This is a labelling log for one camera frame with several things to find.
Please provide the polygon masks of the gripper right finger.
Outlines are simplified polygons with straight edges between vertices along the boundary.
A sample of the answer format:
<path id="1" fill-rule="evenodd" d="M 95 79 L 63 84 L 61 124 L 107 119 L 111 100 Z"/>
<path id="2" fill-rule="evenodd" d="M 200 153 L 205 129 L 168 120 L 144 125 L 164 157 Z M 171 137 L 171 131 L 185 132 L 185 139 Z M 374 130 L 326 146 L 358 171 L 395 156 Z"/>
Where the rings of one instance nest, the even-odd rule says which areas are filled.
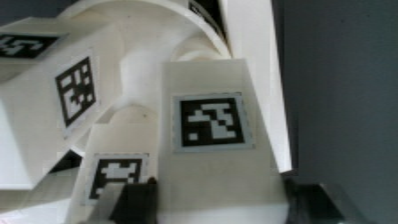
<path id="1" fill-rule="evenodd" d="M 324 184 L 285 180 L 288 217 L 285 224 L 372 224 L 349 198 Z"/>

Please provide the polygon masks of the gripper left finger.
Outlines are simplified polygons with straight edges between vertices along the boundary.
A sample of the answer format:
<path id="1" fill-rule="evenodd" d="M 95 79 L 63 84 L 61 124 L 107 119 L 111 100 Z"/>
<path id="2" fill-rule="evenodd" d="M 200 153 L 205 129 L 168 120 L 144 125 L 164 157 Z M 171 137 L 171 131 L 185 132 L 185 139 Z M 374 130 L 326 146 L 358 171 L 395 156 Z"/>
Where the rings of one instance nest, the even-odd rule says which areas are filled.
<path id="1" fill-rule="evenodd" d="M 128 184 L 121 191 L 111 220 L 116 224 L 157 224 L 159 183 Z"/>

